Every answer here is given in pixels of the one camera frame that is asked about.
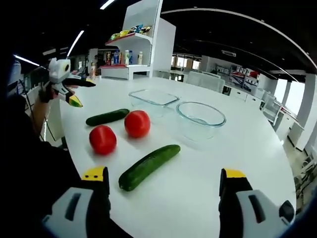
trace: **person's arm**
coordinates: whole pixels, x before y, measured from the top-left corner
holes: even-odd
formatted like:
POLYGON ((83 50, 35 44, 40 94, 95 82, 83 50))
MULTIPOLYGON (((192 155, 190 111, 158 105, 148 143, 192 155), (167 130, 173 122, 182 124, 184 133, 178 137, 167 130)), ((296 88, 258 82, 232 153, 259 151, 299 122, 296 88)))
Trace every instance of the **person's arm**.
POLYGON ((42 131, 48 102, 55 97, 57 97, 57 95, 54 93, 52 84, 50 82, 46 83, 44 86, 41 86, 39 95, 35 100, 34 106, 32 107, 33 113, 29 115, 32 121, 33 131, 37 136, 40 136, 42 131))
POLYGON ((33 130, 37 136, 40 136, 41 134, 47 107, 48 104, 43 103, 40 97, 37 97, 32 108, 33 115, 32 113, 30 114, 33 130))

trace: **white cabinet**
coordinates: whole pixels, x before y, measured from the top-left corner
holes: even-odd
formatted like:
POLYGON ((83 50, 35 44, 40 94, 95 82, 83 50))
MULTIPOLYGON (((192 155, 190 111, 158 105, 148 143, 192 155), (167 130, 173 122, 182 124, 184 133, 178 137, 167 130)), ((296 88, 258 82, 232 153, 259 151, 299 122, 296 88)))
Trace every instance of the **white cabinet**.
POLYGON ((231 92, 230 92, 229 96, 241 99, 242 101, 245 101, 247 98, 247 93, 239 91, 235 88, 231 88, 231 92))
POLYGON ((294 119, 290 115, 282 112, 279 113, 274 130, 280 141, 284 141, 286 139, 293 124, 294 119))
POLYGON ((245 101, 250 107, 254 107, 259 109, 261 106, 261 100, 257 97, 254 97, 252 95, 247 95, 246 101, 245 101))

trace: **cabinet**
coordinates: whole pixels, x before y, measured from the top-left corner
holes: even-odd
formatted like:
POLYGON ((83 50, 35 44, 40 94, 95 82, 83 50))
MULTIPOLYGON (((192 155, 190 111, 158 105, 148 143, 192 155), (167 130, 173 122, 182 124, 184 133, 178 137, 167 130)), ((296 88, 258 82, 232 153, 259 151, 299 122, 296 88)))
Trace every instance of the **cabinet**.
POLYGON ((259 109, 261 106, 261 100, 257 97, 254 97, 252 95, 247 95, 246 101, 245 101, 250 107, 254 107, 256 109, 259 109))
POLYGON ((238 98, 238 99, 241 99, 242 101, 246 101, 246 98, 247 98, 247 94, 242 92, 242 91, 239 91, 235 88, 231 88, 231 92, 230 92, 230 97, 235 97, 235 98, 238 98))

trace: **glove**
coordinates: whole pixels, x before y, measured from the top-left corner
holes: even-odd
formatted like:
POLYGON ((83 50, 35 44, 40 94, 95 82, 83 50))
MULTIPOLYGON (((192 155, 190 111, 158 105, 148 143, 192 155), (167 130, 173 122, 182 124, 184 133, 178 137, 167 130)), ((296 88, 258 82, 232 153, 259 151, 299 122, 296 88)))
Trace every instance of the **glove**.
POLYGON ((44 86, 41 85, 39 90, 39 98, 42 103, 48 103, 50 100, 54 99, 54 90, 52 89, 52 83, 47 82, 44 86))

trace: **person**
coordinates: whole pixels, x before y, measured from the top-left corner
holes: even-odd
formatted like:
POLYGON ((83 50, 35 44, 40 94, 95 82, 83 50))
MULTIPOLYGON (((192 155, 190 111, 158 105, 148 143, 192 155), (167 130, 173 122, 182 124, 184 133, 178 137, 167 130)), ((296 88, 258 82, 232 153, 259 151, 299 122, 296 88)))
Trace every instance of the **person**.
POLYGON ((18 182, 14 189, 21 194, 16 206, 28 211, 27 219, 41 233, 41 220, 52 213, 54 202, 80 180, 69 152, 40 139, 48 103, 55 97, 50 83, 42 86, 30 115, 25 113, 24 97, 12 95, 6 101, 6 149, 15 157, 12 172, 17 174, 12 176, 18 182))

